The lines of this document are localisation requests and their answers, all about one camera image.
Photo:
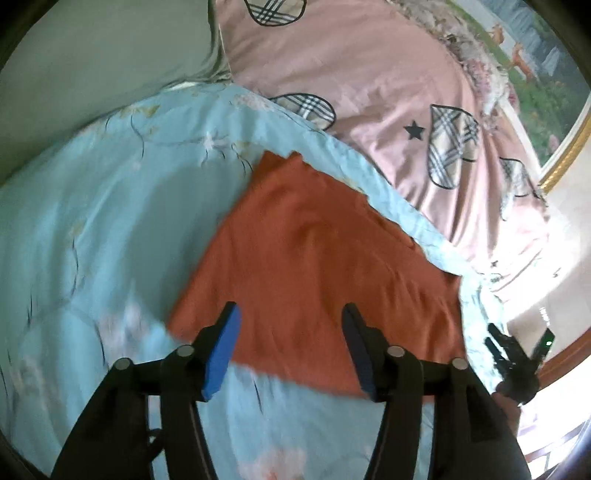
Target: bedding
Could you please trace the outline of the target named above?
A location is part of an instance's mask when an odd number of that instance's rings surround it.
[[[496,60],[445,2],[277,5],[217,0],[235,82],[362,153],[498,295],[515,294],[548,215]]]
[[[292,151],[366,193],[437,268],[462,277],[467,357],[489,390],[483,345],[502,308],[433,225],[357,152],[235,85],[168,90],[89,124],[0,188],[0,428],[43,472],[106,370],[178,345],[164,321],[265,150]],[[150,399],[150,423],[158,405]],[[362,478],[383,406],[232,364],[199,406],[219,478]],[[426,404],[417,479],[426,477]],[[155,462],[166,478],[164,459]]]
[[[420,360],[465,358],[460,277],[302,156],[265,152],[167,323],[192,343],[227,299],[240,305],[233,359],[320,391],[363,395],[342,330],[355,303],[391,345]]]
[[[58,0],[0,71],[0,184],[111,110],[228,77],[212,1]]]

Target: bed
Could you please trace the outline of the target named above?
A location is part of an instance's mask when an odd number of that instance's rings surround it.
[[[265,150],[299,151],[364,192],[430,262],[462,276],[467,355],[495,388],[483,339],[489,322],[503,328],[500,302],[371,163],[242,87],[183,84],[90,123],[0,189],[0,428],[43,472],[114,360],[161,358],[178,345],[164,322]],[[363,477],[382,409],[232,364],[200,413],[220,478],[324,480]],[[417,479],[427,475],[432,426],[427,402]],[[162,457],[155,470],[166,478]]]
[[[235,82],[360,152],[489,281],[547,243],[541,171],[503,67],[443,0],[217,0]]]

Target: orange cloth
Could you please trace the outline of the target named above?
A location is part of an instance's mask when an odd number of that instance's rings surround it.
[[[318,390],[360,395],[341,330],[357,304],[370,326],[420,359],[465,357],[460,278],[347,185],[266,152],[168,322],[191,342],[229,301],[242,310],[233,360]]]

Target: gold picture frame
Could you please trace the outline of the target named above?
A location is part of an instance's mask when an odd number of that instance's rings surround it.
[[[575,158],[579,156],[581,150],[587,143],[591,135],[591,111],[587,112],[583,123],[579,126],[574,138],[571,140],[569,146],[565,149],[562,155],[552,165],[552,168],[546,172],[540,187],[544,193],[550,192],[560,179],[564,176],[569,167],[573,164]]]

